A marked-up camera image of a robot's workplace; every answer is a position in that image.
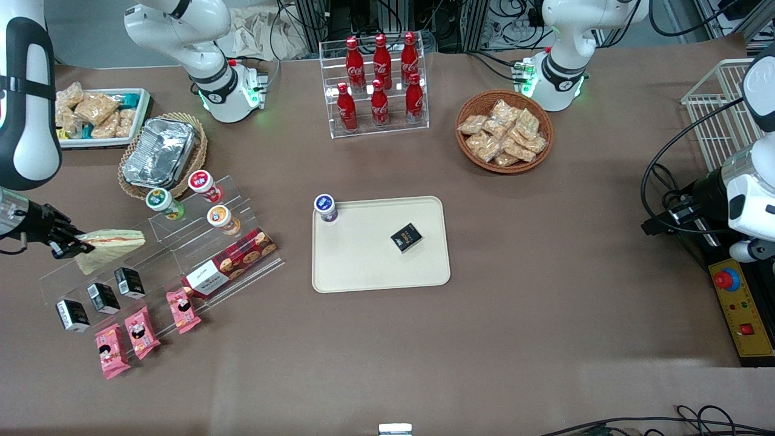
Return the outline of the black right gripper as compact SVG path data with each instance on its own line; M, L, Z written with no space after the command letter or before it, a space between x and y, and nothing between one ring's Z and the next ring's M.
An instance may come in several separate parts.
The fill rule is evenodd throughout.
M56 260L73 259L80 254L88 254L95 247L84 241L75 240L85 235L76 226L70 225L71 220L50 204L28 204L25 215L25 235L28 242L39 242L49 245L51 254Z

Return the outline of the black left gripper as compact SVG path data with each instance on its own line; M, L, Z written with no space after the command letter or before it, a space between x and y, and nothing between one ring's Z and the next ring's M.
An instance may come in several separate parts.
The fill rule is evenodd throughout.
M708 172L681 190L666 194L666 204L676 201L676 206L667 206L668 222L657 216L642 222L642 231L647 236L674 234L676 227L683 233L705 231L706 234L729 234L727 190L721 170Z

